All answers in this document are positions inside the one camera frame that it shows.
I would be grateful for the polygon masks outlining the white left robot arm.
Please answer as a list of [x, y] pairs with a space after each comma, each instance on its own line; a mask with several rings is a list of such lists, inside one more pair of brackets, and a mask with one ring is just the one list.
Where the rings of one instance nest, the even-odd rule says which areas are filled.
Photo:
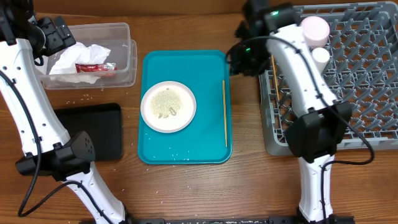
[[108, 189], [94, 163], [94, 145], [85, 131], [71, 137], [37, 79], [35, 59], [52, 55], [74, 42], [61, 18], [39, 22], [1, 12], [1, 94], [18, 128], [24, 157], [16, 164], [32, 181], [18, 211], [25, 209], [40, 175], [69, 187], [96, 223], [134, 223], [125, 205]]

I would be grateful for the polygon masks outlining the large white plate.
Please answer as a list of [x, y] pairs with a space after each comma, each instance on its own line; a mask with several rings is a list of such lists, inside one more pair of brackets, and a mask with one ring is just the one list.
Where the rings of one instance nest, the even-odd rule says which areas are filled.
[[141, 116], [151, 129], [160, 133], [175, 133], [193, 120], [197, 102], [184, 84], [164, 81], [150, 87], [141, 100]]

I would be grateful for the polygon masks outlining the wooden chopstick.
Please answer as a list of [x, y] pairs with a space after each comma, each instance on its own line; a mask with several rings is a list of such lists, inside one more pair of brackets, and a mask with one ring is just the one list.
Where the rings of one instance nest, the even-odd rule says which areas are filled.
[[272, 64], [272, 72], [273, 72], [273, 77], [274, 77], [275, 93], [276, 93], [276, 96], [277, 96], [277, 101], [279, 102], [279, 87], [278, 87], [277, 67], [276, 67], [275, 59], [274, 59], [273, 55], [271, 55], [271, 64]]
[[224, 143], [225, 147], [228, 147], [228, 127], [226, 120], [226, 85], [225, 80], [222, 81], [223, 85], [223, 119], [224, 119]]

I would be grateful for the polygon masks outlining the pale green cup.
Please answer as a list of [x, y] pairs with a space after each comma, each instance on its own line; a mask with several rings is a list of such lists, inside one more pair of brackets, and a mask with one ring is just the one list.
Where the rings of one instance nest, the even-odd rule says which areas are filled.
[[329, 62], [329, 52], [322, 47], [317, 47], [312, 50], [312, 57], [318, 71], [322, 73]]

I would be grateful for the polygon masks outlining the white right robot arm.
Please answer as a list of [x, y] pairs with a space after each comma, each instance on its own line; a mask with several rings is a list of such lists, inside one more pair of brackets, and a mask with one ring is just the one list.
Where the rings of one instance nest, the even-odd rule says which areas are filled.
[[265, 1], [247, 1], [244, 20], [235, 36], [240, 41], [226, 54], [230, 75], [255, 76], [274, 57], [290, 88], [297, 119], [285, 139], [300, 166], [301, 199], [296, 223], [354, 223], [338, 217], [330, 202], [331, 167], [343, 140], [352, 107], [339, 102], [322, 78], [305, 39], [305, 29], [289, 2], [269, 7]]

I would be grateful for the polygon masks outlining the small pink bowl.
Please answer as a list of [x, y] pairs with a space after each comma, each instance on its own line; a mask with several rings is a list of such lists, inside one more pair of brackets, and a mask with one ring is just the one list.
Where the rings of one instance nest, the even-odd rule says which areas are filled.
[[306, 17], [301, 22], [303, 35], [310, 48], [324, 47], [330, 34], [330, 26], [326, 20], [318, 16]]

